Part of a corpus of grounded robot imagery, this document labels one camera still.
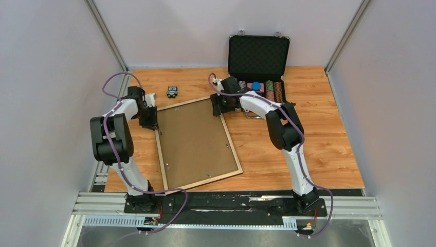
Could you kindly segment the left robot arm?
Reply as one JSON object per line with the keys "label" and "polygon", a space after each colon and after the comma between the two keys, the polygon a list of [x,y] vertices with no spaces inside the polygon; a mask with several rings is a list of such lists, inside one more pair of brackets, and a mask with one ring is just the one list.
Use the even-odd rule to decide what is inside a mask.
{"label": "left robot arm", "polygon": [[90,120],[93,154],[97,161],[112,167],[127,187],[126,201],[138,204],[144,212],[153,212],[157,198],[150,182],[141,174],[134,161],[134,143],[128,122],[136,119],[142,128],[156,131],[156,95],[137,86],[128,87],[128,94],[103,116]]}

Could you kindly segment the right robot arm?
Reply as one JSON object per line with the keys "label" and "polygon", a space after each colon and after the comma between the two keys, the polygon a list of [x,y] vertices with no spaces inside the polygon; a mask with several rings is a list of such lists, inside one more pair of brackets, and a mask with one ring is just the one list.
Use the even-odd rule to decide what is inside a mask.
{"label": "right robot arm", "polygon": [[213,114],[222,115],[237,109],[248,110],[266,120],[272,144],[282,152],[292,178],[294,209],[301,215],[308,214],[319,198],[305,161],[303,145],[304,129],[294,105],[277,103],[262,97],[249,88],[240,88],[235,77],[218,79],[214,73],[208,76]]}

